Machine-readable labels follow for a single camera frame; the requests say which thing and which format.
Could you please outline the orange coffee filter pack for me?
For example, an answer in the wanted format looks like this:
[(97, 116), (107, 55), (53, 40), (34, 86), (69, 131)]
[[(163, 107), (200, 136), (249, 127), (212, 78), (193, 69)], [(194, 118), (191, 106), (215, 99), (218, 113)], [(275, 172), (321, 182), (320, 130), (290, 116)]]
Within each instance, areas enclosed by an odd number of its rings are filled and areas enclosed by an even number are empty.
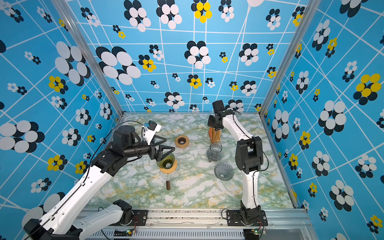
[(210, 127), (209, 128), (209, 137), (211, 140), (211, 143), (218, 143), (221, 141), (221, 134), (222, 130), (216, 130), (215, 128)]

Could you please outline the green glass dripper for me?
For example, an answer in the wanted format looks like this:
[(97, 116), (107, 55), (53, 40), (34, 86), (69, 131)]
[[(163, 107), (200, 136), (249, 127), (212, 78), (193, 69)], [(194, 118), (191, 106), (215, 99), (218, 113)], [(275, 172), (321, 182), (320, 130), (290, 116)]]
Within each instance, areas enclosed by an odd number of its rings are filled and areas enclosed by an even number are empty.
[(175, 156), (173, 153), (167, 155), (163, 160), (157, 162), (160, 169), (171, 169), (175, 162)]

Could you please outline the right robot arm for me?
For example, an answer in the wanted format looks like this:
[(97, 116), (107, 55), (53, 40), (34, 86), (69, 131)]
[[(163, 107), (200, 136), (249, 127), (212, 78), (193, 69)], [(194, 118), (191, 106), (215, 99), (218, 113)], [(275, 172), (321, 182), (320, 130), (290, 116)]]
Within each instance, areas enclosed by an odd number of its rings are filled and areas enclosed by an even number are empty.
[(243, 176), (243, 196), (241, 199), (241, 221), (249, 226), (259, 223), (268, 225), (265, 211), (261, 209), (258, 195), (259, 173), (264, 163), (264, 151), (260, 137), (254, 137), (238, 121), (235, 111), (225, 108), (223, 101), (213, 102), (214, 114), (209, 116), (208, 126), (214, 130), (227, 129), (235, 139), (235, 162)]

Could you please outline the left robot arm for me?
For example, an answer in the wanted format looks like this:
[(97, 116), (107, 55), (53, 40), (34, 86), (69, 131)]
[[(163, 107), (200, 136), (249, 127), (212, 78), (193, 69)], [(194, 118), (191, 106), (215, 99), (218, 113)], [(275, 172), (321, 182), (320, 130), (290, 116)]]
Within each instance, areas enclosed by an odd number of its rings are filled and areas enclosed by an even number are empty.
[(84, 240), (103, 228), (136, 224), (132, 206), (117, 200), (104, 210), (79, 220), (77, 217), (90, 199), (126, 164), (144, 155), (157, 162), (175, 148), (166, 146), (166, 138), (156, 133), (161, 125), (149, 121), (142, 126), (141, 138), (126, 122), (114, 131), (113, 140), (91, 162), (85, 175), (52, 209), (40, 219), (30, 219), (24, 226), (28, 240)]

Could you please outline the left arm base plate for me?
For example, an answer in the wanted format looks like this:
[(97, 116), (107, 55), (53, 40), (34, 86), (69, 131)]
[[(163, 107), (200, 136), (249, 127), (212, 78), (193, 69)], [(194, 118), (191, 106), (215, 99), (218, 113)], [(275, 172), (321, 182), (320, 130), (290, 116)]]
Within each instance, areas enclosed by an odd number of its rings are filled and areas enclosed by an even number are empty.
[(118, 226), (145, 226), (148, 218), (148, 210), (124, 211)]

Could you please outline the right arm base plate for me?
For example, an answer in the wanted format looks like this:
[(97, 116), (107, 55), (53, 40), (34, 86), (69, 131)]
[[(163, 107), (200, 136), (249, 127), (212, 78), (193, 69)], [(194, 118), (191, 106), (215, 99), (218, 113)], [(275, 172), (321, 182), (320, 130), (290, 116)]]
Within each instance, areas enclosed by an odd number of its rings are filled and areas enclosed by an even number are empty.
[(227, 210), (223, 214), (229, 227), (267, 227), (269, 225), (265, 211)]

